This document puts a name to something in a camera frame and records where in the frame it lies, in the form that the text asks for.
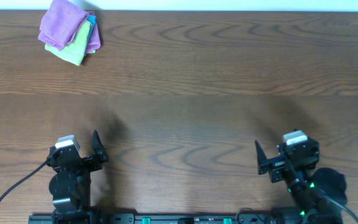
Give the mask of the purple microfiber cloth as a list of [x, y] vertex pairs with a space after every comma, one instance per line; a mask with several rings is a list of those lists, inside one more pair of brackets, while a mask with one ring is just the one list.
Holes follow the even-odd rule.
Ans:
[[41, 20], [38, 39], [61, 51], [74, 40], [88, 15], [68, 0], [53, 0]]

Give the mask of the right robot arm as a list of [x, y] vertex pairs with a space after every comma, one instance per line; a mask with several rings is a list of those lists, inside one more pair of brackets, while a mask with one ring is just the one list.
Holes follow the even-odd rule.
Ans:
[[277, 145], [278, 156], [268, 158], [255, 142], [258, 174], [268, 173], [272, 183], [284, 181], [296, 208], [280, 209], [269, 223], [342, 223], [346, 207], [345, 176], [331, 168], [316, 169], [319, 142], [305, 134], [286, 134]]

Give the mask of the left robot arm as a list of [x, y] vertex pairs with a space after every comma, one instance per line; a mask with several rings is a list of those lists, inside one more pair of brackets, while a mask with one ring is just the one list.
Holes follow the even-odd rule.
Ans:
[[52, 223], [99, 223], [99, 211], [90, 205], [91, 173], [101, 170], [109, 156], [97, 131], [91, 149], [91, 155], [81, 157], [74, 135], [59, 138], [49, 148], [47, 165], [56, 172], [48, 186], [55, 207]]

